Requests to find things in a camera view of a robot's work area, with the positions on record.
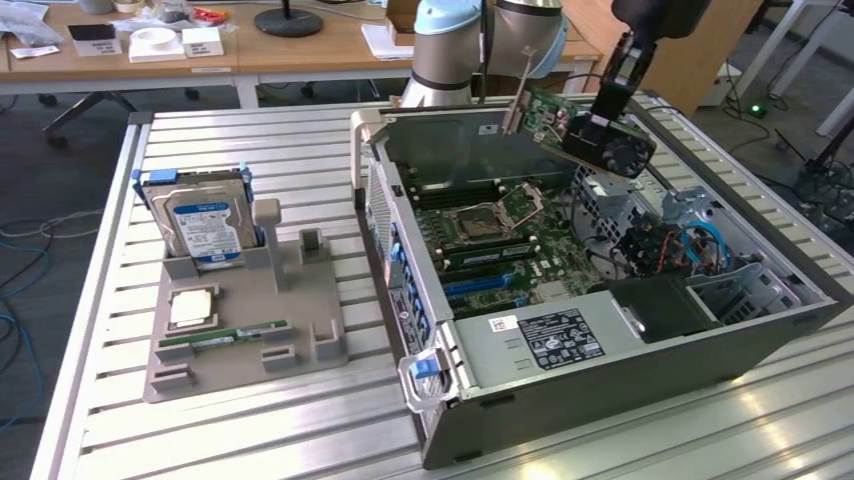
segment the slatted metal surface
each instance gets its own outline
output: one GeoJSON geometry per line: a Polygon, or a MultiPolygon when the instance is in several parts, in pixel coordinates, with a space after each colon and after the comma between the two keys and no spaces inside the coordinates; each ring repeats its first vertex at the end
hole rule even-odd
{"type": "MultiPolygon", "coordinates": [[[[854,478],[850,312],[734,382],[464,465],[421,470],[349,203],[348,117],[356,108],[159,114],[137,145],[144,170],[245,162],[257,197],[281,202],[280,238],[295,238],[304,227],[323,230],[332,246],[349,364],[156,405],[142,403],[163,241],[148,212],[122,191],[86,360],[62,365],[81,369],[73,408],[60,412],[69,420],[68,435],[57,445],[41,445],[64,452],[54,460],[58,477],[854,478]]],[[[850,257],[684,121],[666,111],[655,117],[854,290],[850,257]]],[[[678,188],[696,185],[668,154],[656,155],[654,164],[678,188]]]]}

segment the floor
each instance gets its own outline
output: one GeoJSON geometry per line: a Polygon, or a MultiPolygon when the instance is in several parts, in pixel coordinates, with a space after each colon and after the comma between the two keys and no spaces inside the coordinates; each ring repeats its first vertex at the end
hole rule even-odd
{"type": "MultiPolygon", "coordinates": [[[[767,38],[767,31],[744,37],[732,55],[732,63],[744,68],[767,38]]],[[[786,44],[774,56],[762,76],[742,99],[744,104],[759,101],[764,92],[764,81],[770,78],[780,62],[794,51],[794,44],[786,44]]],[[[810,68],[792,85],[786,100],[788,113],[770,108],[762,124],[767,128],[783,130],[791,140],[806,149],[820,149],[827,142],[816,137],[812,130],[819,125],[854,85],[854,71],[815,57],[810,68]]],[[[384,95],[399,94],[403,81],[379,82],[384,95]]],[[[352,102],[359,98],[369,100],[367,84],[352,82],[324,82],[316,85],[316,95],[307,100],[300,95],[300,85],[276,85],[264,89],[263,106],[295,103],[352,102]]],[[[236,108],[233,89],[209,87],[200,89],[201,100],[184,98],[183,91],[136,92],[128,99],[140,110],[211,110],[236,108]]],[[[58,95],[60,107],[70,105],[80,95],[58,95]]],[[[0,105],[12,99],[0,98],[0,105]]],[[[101,208],[106,198],[114,158],[118,151],[126,115],[110,104],[98,105],[62,130],[69,147],[56,151],[44,144],[40,128],[58,113],[58,108],[41,106],[34,96],[21,96],[12,109],[0,114],[0,144],[6,150],[0,159],[0,224],[18,219],[49,219],[70,212],[101,208]]],[[[734,121],[720,109],[703,109],[694,117],[695,123],[726,148],[755,138],[762,131],[734,121]]],[[[762,175],[792,182],[799,170],[799,160],[792,153],[780,153],[774,148],[774,139],[756,142],[739,149],[743,163],[762,175]]],[[[851,158],[854,144],[844,146],[842,158],[851,158]]],[[[73,233],[92,228],[96,217],[73,221],[57,228],[56,233],[73,233]]],[[[33,228],[36,224],[17,225],[33,228]]],[[[14,239],[17,245],[41,247],[42,237],[14,239]]],[[[77,297],[82,287],[94,236],[57,239],[49,249],[50,264],[44,278],[25,292],[8,299],[18,320],[25,324],[45,382],[45,394],[34,407],[25,413],[21,423],[0,431],[0,477],[18,480],[28,477],[37,441],[41,434],[42,417],[52,393],[52,385],[60,368],[66,336],[76,310],[77,297]]],[[[32,252],[0,249],[0,281],[29,262],[32,252]]],[[[5,331],[0,325],[0,336],[5,331]]],[[[0,365],[12,353],[13,342],[0,343],[0,365]]],[[[0,417],[14,416],[28,405],[34,392],[33,369],[25,351],[18,353],[9,370],[0,375],[0,417]]]]}

